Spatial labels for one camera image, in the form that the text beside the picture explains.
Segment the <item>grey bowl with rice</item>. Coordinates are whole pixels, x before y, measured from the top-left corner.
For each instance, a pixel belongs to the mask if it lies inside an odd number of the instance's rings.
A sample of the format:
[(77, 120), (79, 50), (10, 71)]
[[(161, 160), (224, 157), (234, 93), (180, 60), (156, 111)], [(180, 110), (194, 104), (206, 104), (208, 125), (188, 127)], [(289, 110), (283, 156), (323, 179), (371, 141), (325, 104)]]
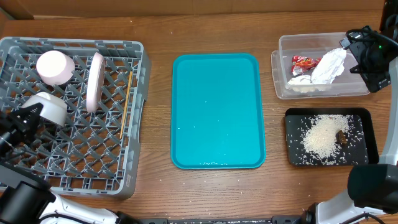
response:
[(41, 103), (43, 105), (40, 116), (47, 121), (64, 127), (67, 118), (67, 104), (60, 98), (46, 92), (39, 92), (31, 96), (22, 108)]

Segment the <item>pink shallow bowl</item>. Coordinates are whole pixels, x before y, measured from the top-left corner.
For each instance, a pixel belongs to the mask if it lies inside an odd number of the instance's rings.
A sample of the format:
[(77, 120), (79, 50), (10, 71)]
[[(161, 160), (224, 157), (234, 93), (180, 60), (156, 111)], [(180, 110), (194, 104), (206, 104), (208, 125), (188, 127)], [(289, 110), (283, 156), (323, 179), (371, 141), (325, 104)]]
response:
[(75, 63), (72, 58), (64, 53), (51, 50), (39, 57), (36, 70), (45, 84), (63, 85), (72, 78)]

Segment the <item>red snack wrapper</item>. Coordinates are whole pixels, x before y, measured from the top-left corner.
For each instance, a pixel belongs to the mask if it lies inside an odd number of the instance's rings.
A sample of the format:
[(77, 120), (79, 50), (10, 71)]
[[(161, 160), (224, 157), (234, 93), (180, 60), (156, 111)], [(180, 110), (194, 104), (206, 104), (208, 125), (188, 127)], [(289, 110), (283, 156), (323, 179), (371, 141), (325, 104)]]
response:
[(320, 63), (321, 58), (309, 58), (299, 55), (294, 55), (292, 57), (292, 67), (291, 72), (294, 77), (301, 75), (313, 68), (315, 68)]

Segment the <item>small white tissue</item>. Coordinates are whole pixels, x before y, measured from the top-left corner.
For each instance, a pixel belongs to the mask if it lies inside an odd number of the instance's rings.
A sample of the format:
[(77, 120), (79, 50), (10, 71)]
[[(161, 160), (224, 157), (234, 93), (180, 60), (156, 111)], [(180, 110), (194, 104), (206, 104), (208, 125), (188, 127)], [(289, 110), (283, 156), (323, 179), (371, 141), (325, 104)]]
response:
[(310, 75), (298, 75), (296, 77), (292, 77), (288, 81), (289, 85), (311, 85), (311, 76)]

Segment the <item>white round plate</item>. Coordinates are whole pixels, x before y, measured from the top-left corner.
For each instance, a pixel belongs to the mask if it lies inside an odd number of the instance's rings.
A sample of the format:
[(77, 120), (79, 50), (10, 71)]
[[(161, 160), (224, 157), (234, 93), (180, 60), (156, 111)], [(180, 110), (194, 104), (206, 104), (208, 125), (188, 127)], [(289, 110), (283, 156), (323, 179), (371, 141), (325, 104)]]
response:
[(86, 110), (95, 112), (102, 96), (106, 61), (104, 57), (95, 53), (91, 62), (86, 89)]

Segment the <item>brown food piece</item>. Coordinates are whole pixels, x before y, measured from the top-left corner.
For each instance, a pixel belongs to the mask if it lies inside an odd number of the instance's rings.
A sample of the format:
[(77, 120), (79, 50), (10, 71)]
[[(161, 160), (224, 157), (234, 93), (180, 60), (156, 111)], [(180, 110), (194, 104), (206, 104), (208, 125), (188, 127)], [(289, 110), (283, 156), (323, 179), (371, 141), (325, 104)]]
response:
[(339, 130), (336, 133), (336, 141), (339, 144), (347, 144), (348, 143), (348, 140), (347, 140), (347, 138), (345, 136), (345, 133), (342, 130)]

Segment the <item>wooden chopstick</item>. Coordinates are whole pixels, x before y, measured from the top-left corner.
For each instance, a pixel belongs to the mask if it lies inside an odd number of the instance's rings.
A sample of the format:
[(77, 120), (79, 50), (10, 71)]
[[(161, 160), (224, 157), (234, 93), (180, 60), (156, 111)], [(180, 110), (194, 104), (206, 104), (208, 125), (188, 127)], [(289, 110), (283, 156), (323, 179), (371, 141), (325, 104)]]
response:
[(124, 111), (123, 111), (121, 130), (120, 130), (120, 135), (119, 135), (120, 140), (122, 140), (122, 138), (123, 138), (123, 132), (124, 132), (125, 120), (126, 120), (126, 113), (127, 113), (127, 107), (128, 107), (128, 102), (129, 102), (129, 96), (130, 96), (129, 92), (130, 92), (130, 88), (131, 88), (131, 83), (132, 83), (132, 71), (129, 72), (129, 80), (128, 80), (127, 88), (126, 88), (126, 97), (125, 97), (125, 102), (124, 102)]

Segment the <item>white rice pile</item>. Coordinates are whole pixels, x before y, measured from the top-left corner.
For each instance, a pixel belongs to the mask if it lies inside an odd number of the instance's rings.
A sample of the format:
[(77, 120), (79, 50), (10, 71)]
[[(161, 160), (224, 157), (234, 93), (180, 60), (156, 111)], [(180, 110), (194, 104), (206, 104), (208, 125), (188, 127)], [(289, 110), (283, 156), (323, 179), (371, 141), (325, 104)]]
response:
[(311, 127), (303, 134), (301, 144), (306, 152), (317, 159), (337, 156), (341, 149), (337, 141), (339, 131), (349, 130), (349, 116), (339, 114), (320, 114), (310, 119)]

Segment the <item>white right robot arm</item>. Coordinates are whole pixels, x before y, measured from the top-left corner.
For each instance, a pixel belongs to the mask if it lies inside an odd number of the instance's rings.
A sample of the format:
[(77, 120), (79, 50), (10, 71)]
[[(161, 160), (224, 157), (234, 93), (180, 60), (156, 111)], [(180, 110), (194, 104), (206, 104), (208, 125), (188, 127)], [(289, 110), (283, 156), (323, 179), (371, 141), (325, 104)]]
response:
[(354, 166), (347, 188), (314, 203), (297, 223), (379, 222), (381, 215), (397, 213), (397, 24), (385, 24), (379, 31), (351, 29), (340, 44), (354, 55), (358, 64), (350, 71), (361, 75), (370, 92), (392, 88), (386, 143), (379, 163)]

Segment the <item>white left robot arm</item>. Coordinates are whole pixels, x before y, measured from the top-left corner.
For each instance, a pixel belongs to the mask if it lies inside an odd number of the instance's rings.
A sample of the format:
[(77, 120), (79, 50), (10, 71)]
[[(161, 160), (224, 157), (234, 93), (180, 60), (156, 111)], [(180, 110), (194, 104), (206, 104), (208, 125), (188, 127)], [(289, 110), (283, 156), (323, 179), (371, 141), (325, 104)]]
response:
[(1, 223), (140, 223), (123, 212), (91, 208), (51, 191), (51, 185), (30, 172), (7, 163), (21, 144), (32, 143), (39, 127), (42, 103), (1, 113)]

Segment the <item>grey dishwasher rack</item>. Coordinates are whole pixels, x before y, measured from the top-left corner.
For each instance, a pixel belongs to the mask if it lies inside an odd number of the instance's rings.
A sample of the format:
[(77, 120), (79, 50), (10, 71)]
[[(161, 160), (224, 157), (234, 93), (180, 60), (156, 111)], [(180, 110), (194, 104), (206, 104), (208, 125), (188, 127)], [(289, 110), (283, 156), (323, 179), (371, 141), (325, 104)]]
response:
[[(37, 73), (37, 60), (51, 50), (64, 53), (75, 63), (72, 78), (63, 85), (47, 85)], [(104, 57), (106, 65), (101, 99), (96, 111), (89, 113), (86, 89), (95, 53)], [(144, 46), (137, 41), (3, 38), (1, 111), (18, 110), (43, 91), (67, 104), (64, 127), (41, 120), (35, 141), (17, 146), (7, 163), (43, 178), (58, 194), (129, 198), (136, 183), (150, 68)], [(120, 140), (130, 71), (132, 83)]]

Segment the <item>clear plastic bin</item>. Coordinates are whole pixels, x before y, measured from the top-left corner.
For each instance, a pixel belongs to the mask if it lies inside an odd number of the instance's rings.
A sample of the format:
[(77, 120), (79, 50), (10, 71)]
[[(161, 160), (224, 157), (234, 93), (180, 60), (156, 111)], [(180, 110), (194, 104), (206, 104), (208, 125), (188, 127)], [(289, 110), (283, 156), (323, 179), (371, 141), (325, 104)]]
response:
[[(337, 96), (362, 96), (369, 94), (365, 82), (357, 73), (351, 73), (350, 68), (357, 61), (349, 50), (344, 61), (344, 71), (331, 84), (324, 85), (289, 85), (294, 77), (291, 72), (294, 55), (322, 58), (327, 52), (340, 48), (340, 41), (345, 38), (344, 32), (283, 35), (279, 39), (279, 49), (271, 54), (272, 77), (275, 92), (282, 100), (299, 98), (327, 98)], [(301, 74), (310, 75), (313, 69)]]

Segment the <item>black plastic tray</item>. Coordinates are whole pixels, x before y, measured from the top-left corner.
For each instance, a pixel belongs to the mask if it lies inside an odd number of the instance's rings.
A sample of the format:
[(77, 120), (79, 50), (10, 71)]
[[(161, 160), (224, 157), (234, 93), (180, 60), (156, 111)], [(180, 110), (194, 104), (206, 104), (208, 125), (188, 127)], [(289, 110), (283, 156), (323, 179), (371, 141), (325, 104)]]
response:
[[(347, 144), (339, 144), (337, 156), (317, 159), (301, 144), (311, 127), (310, 119), (320, 114), (349, 116)], [(289, 162), (295, 166), (351, 166), (379, 162), (371, 114), (364, 108), (290, 108), (285, 112), (285, 139)]]

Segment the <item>teal plastic tray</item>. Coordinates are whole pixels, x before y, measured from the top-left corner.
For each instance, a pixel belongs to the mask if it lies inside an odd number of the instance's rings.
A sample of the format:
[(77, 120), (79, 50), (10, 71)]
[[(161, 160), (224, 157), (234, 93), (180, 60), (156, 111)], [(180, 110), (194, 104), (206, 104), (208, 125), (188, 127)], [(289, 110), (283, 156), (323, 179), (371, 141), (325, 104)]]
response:
[(180, 169), (255, 169), (266, 159), (257, 59), (186, 54), (172, 70), (170, 157)]

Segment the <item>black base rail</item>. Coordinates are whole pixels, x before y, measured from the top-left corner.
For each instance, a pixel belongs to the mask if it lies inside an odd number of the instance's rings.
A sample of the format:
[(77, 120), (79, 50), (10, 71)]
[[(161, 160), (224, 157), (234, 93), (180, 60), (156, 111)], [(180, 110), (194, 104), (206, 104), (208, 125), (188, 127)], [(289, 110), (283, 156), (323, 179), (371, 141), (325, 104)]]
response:
[(300, 216), (277, 215), (271, 218), (211, 218), (211, 219), (168, 219), (141, 218), (141, 224), (297, 224)]

